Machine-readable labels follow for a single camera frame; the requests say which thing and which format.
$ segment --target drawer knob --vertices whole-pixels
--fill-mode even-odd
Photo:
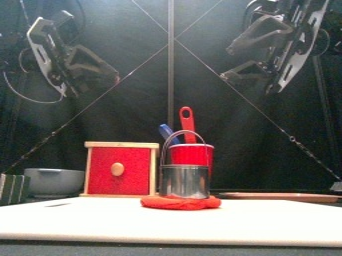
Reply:
[[[111,166],[111,173],[113,176],[120,176],[124,172],[124,166],[121,163],[113,163]]]

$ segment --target drawer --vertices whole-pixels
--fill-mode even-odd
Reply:
[[[85,142],[83,196],[140,196],[156,192],[156,143]]]

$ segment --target blue handle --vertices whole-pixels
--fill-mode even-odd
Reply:
[[[163,138],[167,140],[167,138],[171,136],[171,134],[173,134],[173,131],[171,130],[171,128],[165,125],[165,124],[161,124],[159,126],[159,132],[163,136]],[[175,145],[175,144],[180,144],[180,141],[177,138],[173,138],[171,143],[171,145]]]

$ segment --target black backdrop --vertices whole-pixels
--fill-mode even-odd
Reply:
[[[2,34],[22,34],[26,30],[18,2],[0,1]],[[244,95],[339,175],[312,60],[308,59],[284,91],[272,97],[266,97],[258,86],[232,89],[216,75],[248,60],[248,54],[232,57],[224,50],[240,33],[248,2],[175,0],[175,36],[181,44],[175,42],[173,52],[173,130],[180,129],[177,110],[187,105],[193,109],[197,133],[215,146],[213,189],[324,190],[335,181],[332,176],[235,92]],[[1,78],[1,171],[61,125],[65,127],[57,135],[16,166],[17,172],[26,167],[84,170],[84,141],[161,145],[157,126],[168,121],[168,1],[24,3],[29,23],[37,16],[48,19],[58,10],[74,15],[81,30],[77,42],[117,69],[124,80],[105,95],[108,88],[93,87],[77,99],[46,105],[14,96]],[[12,66],[20,49],[12,47],[4,55]],[[331,58],[323,58],[323,68],[332,126],[338,129],[339,106],[334,102],[340,99],[340,75],[335,76],[335,72],[340,73],[340,58]],[[25,74],[20,68],[12,68],[8,75],[25,96],[41,101],[57,99],[37,69]]]

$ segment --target gray bowl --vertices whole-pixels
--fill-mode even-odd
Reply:
[[[24,175],[30,177],[29,196],[62,198],[76,195],[84,184],[84,171],[65,169],[26,168]]]

